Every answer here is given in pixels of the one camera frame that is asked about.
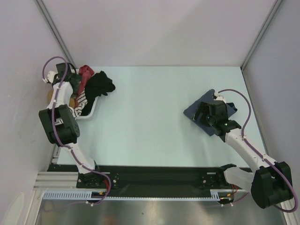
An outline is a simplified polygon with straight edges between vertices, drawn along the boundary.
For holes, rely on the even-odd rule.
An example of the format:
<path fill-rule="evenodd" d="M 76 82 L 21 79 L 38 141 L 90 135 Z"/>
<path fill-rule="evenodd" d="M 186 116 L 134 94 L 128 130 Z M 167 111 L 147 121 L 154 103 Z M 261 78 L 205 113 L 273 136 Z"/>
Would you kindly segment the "red tank top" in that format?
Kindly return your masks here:
<path fill-rule="evenodd" d="M 70 64 L 70 66 L 72 68 L 71 71 L 74 71 L 73 73 L 80 74 L 82 76 L 82 81 L 81 81 L 81 84 L 80 84 L 80 87 L 79 87 L 79 91 L 78 91 L 77 94 L 73 94 L 73 96 L 76 98 L 84 90 L 87 82 L 94 75 L 95 72 L 88 65 L 84 65 L 84 66 L 80 67 L 78 71 L 76 70 L 76 68 L 72 64 Z"/>

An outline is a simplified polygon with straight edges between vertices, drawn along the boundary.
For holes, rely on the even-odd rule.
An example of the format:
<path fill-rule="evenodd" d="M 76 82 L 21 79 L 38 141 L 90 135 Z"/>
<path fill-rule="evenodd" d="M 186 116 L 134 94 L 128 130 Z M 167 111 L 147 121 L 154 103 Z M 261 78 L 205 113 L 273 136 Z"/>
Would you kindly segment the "blue grey tank top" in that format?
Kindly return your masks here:
<path fill-rule="evenodd" d="M 214 89 L 207 91 L 183 114 L 200 127 L 209 136 L 219 136 L 225 139 L 226 133 L 241 126 L 229 118 L 237 112 L 234 103 L 228 103 Z"/>

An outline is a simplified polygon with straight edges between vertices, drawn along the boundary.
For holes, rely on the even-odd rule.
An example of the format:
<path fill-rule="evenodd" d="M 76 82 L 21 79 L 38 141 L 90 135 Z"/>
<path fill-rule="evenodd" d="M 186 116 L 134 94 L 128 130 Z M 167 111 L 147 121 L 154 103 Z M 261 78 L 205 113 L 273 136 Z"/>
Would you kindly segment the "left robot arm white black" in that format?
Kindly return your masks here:
<path fill-rule="evenodd" d="M 53 94 L 46 109 L 38 115 L 50 143 L 67 151 L 78 169 L 77 188 L 99 188 L 103 175 L 96 171 L 96 162 L 89 157 L 78 143 L 80 129 L 69 102 L 74 90 L 79 87 L 76 75 L 68 63 L 56 65 L 57 72 L 50 71 L 43 79 L 52 85 Z"/>

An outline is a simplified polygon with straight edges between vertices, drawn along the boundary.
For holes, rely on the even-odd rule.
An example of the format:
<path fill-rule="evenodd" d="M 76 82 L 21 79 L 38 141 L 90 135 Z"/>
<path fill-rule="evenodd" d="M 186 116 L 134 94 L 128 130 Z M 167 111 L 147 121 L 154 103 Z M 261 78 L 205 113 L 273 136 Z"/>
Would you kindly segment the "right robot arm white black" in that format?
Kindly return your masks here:
<path fill-rule="evenodd" d="M 233 103 L 221 99 L 198 100 L 192 108 L 191 120 L 207 134 L 218 136 L 232 147 L 247 163 L 250 172 L 235 165 L 221 167 L 216 182 L 221 188 L 231 184 L 249 192 L 262 209 L 293 198 L 291 170 L 287 163 L 277 162 L 256 150 L 242 135 L 239 123 L 229 118 L 237 112 Z"/>

